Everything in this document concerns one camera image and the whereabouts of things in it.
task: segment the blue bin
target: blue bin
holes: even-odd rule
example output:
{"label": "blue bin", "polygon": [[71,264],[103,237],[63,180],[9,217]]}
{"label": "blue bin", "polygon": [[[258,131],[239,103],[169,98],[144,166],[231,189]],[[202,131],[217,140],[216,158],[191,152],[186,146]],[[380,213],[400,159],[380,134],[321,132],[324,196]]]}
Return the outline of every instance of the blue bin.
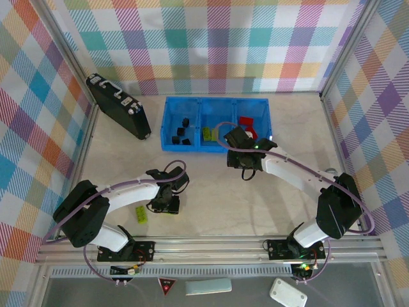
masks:
{"label": "blue bin", "polygon": [[[227,152],[217,142],[204,141],[202,128],[212,130],[220,122],[237,124],[241,116],[254,119],[253,129],[258,139],[272,138],[268,99],[167,97],[160,129],[162,149],[170,152]],[[172,137],[177,135],[176,131],[182,127],[184,118],[189,119],[189,126],[185,129],[185,136],[180,139],[189,138],[191,145],[174,145]],[[222,137],[232,128],[229,125],[220,128],[219,136],[223,142]]]}

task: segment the black briefcase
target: black briefcase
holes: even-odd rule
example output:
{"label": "black briefcase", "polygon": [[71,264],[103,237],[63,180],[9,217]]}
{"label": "black briefcase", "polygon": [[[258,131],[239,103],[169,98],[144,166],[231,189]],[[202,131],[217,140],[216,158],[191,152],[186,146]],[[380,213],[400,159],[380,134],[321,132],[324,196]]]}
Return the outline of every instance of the black briefcase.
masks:
{"label": "black briefcase", "polygon": [[91,74],[86,84],[102,112],[138,139],[150,136],[151,128],[138,100],[98,74]]}

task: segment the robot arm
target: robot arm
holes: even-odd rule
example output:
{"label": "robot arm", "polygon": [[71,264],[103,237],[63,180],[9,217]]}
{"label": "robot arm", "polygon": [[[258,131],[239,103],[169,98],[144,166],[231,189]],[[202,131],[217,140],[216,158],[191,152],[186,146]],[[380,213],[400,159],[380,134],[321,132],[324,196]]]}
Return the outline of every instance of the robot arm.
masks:
{"label": "robot arm", "polygon": [[[106,215],[141,200],[151,200],[150,210],[155,213],[177,214],[179,211],[179,196],[177,196],[179,193],[177,190],[189,183],[189,177],[185,173],[177,180],[171,181],[171,179],[182,172],[183,170],[179,166],[169,173],[151,169],[138,177],[137,180],[169,181],[126,185],[109,191],[104,195],[105,197],[97,196],[88,206],[74,214],[61,229],[76,248],[94,244],[114,253],[127,255],[134,248],[132,236],[123,227],[104,222]],[[105,187],[98,188],[89,180],[79,182],[54,212],[53,219],[59,223],[82,202],[102,189]]]}
{"label": "robot arm", "polygon": [[[224,138],[233,148],[266,150],[298,162],[268,139],[255,142],[241,127],[234,128]],[[335,177],[333,174],[317,171],[320,174],[317,177],[289,163],[287,159],[257,152],[233,150],[228,152],[229,167],[240,168],[243,171],[252,169],[253,172],[260,170],[273,174],[305,192],[318,204],[317,216],[295,228],[287,238],[288,248],[296,258],[300,250],[312,246],[315,242],[327,237],[340,239],[360,217],[362,209],[351,197],[332,185],[337,183],[359,198],[357,186],[351,176],[343,173]]]}

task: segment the red triangle sticker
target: red triangle sticker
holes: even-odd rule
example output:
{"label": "red triangle sticker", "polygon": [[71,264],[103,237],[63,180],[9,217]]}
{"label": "red triangle sticker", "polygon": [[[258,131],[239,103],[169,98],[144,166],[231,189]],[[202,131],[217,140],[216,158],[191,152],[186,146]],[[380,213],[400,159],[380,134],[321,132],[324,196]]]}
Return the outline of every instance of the red triangle sticker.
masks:
{"label": "red triangle sticker", "polygon": [[162,288],[162,291],[166,295],[173,287],[174,283],[176,283],[176,279],[171,278],[158,278],[159,285]]}

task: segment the white floor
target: white floor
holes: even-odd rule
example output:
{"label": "white floor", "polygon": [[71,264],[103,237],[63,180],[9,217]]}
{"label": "white floor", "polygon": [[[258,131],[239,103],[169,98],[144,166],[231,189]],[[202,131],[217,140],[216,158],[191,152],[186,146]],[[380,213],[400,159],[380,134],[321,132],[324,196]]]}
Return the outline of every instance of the white floor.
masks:
{"label": "white floor", "polygon": [[[310,166],[340,170],[317,94],[230,97],[268,98],[274,141]],[[176,216],[148,212],[148,223],[140,225],[135,207],[146,201],[112,212],[105,220],[108,223],[120,224],[132,235],[287,235],[315,216],[316,204],[280,178],[257,172],[254,179],[244,182],[240,170],[226,166],[226,154],[163,152],[160,126],[166,97],[136,99],[144,105],[153,131],[150,138],[136,139],[100,112],[82,179],[96,185],[114,184],[183,159],[190,185],[181,195]]]}

